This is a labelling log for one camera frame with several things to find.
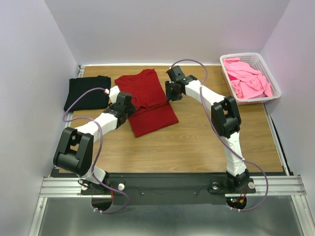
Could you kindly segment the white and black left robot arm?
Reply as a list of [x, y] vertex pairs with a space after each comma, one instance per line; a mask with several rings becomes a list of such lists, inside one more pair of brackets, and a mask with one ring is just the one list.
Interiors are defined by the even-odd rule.
[[93, 189], [99, 193], [108, 190], [122, 193], [110, 187], [109, 174], [96, 166], [93, 160], [94, 142], [100, 140], [100, 155], [103, 135], [116, 130], [136, 112], [132, 103], [132, 95], [119, 92], [114, 102], [96, 119], [77, 128], [67, 127], [62, 131], [53, 163], [55, 166], [70, 171], [79, 177], [93, 183]]

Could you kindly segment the red t-shirt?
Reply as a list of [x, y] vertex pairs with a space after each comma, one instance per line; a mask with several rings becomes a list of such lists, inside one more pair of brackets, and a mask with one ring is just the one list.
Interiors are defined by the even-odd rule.
[[132, 95], [136, 113], [129, 122], [136, 138], [179, 122], [154, 69], [136, 75], [123, 75], [115, 80], [121, 92]]

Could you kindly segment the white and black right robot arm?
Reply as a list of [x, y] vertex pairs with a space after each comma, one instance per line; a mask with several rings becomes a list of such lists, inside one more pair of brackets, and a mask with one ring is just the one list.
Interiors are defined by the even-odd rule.
[[167, 100], [178, 101], [186, 95], [202, 104], [213, 131], [224, 146], [226, 186], [232, 192], [243, 189], [250, 176], [241, 151], [241, 117], [235, 98], [215, 93], [193, 75], [186, 76], [179, 66], [170, 67], [166, 73], [169, 76], [169, 81], [165, 82]]

